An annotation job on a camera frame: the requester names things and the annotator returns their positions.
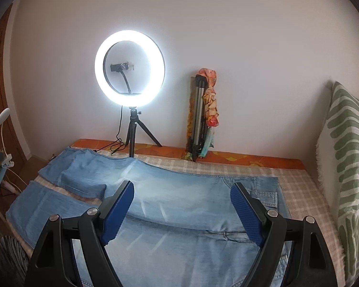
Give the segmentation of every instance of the blue clamp pad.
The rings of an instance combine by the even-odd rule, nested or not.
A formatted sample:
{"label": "blue clamp pad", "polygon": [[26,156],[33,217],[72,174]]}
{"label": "blue clamp pad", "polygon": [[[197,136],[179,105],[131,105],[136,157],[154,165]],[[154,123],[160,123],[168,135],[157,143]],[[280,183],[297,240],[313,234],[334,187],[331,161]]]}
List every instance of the blue clamp pad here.
{"label": "blue clamp pad", "polygon": [[102,204],[106,207],[107,200],[114,202],[110,209],[106,210],[106,217],[103,220],[103,231],[100,241],[103,245],[107,245],[109,241],[116,238],[118,230],[123,223],[123,220],[129,210],[129,207],[134,198],[134,185],[130,181],[124,183],[119,187],[112,197],[108,197]]}
{"label": "blue clamp pad", "polygon": [[230,200],[247,232],[247,235],[249,236],[249,239],[262,248],[264,244],[264,237],[262,236],[262,223],[236,184],[233,185],[230,190]]}

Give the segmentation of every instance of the black clamp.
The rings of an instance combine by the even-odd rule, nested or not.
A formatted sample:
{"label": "black clamp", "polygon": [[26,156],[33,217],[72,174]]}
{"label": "black clamp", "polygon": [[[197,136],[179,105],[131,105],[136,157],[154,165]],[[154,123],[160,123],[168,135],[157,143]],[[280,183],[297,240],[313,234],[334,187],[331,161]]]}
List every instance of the black clamp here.
{"label": "black clamp", "polygon": [[338,286],[330,253],[313,217],[283,218],[253,199],[240,182],[232,187],[230,199],[249,239],[260,247],[241,287],[270,286],[285,241],[292,245],[281,287]]}
{"label": "black clamp", "polygon": [[[37,241],[28,267],[25,287],[82,287],[72,239],[80,239],[88,272],[95,287],[122,287],[105,245],[117,235],[134,197],[134,186],[124,181],[99,208],[80,217],[52,215]],[[292,241],[281,287],[337,287],[334,267],[318,224],[283,218],[250,197],[241,183],[230,198],[249,238],[260,251],[241,287],[269,287],[285,241]]]}

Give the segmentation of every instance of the mattress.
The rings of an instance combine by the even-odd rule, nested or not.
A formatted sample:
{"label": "mattress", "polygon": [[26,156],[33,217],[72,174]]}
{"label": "mattress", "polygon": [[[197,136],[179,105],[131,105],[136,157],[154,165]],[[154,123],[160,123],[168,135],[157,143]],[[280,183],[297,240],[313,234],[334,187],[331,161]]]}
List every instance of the mattress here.
{"label": "mattress", "polygon": [[[97,149],[109,143],[100,140],[82,139],[75,142],[72,147]],[[100,150],[98,153],[111,156],[111,152],[108,150]],[[330,251],[338,286],[345,286],[343,248],[328,204],[299,160],[209,152],[204,159],[194,163],[182,160],[181,158],[184,155],[185,151],[183,149],[136,144],[136,158],[148,164],[173,171],[209,175],[277,177],[291,217],[302,220],[305,216],[311,215],[317,220]],[[113,155],[113,157],[117,158],[126,156],[127,153],[124,152]],[[41,176],[38,176],[35,181],[79,200],[97,205],[101,203],[98,199],[78,197],[63,188],[52,185]],[[31,248],[27,246],[11,225],[10,228],[27,253],[31,255]]]}

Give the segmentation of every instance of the light blue jeans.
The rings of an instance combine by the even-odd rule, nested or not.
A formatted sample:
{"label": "light blue jeans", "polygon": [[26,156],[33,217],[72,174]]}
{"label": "light blue jeans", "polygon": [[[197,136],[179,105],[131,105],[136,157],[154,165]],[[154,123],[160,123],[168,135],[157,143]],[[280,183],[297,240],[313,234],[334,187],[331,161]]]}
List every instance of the light blue jeans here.
{"label": "light blue jeans", "polygon": [[[248,239],[231,204],[230,187],[235,182],[267,208],[289,217],[278,179],[273,177],[186,174],[71,148],[40,175],[77,195],[101,199],[113,195],[124,179],[134,183],[134,201],[117,237],[106,246],[125,287],[240,286],[258,247]],[[32,183],[7,217],[34,247],[50,214],[75,216],[89,207]],[[74,245],[81,278],[91,286],[79,241]],[[284,249],[272,286],[280,285],[286,264]]]}

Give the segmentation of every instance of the white lamp head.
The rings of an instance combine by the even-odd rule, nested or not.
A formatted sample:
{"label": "white lamp head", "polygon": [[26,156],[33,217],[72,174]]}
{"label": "white lamp head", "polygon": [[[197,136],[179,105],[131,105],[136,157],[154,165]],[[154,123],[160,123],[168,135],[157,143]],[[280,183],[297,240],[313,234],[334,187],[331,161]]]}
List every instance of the white lamp head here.
{"label": "white lamp head", "polygon": [[5,120],[9,117],[10,113],[10,108],[6,108],[0,113],[0,125],[5,122]]}
{"label": "white lamp head", "polygon": [[[104,59],[109,49],[122,41],[131,41],[137,43],[145,51],[150,63],[149,83],[144,91],[138,95],[124,95],[117,93],[104,76]],[[95,60],[95,74],[98,85],[106,96],[113,102],[127,107],[138,107],[151,102],[158,94],[164,77],[165,64],[160,49],[154,41],[145,34],[133,30],[123,30],[112,34],[100,46]]]}

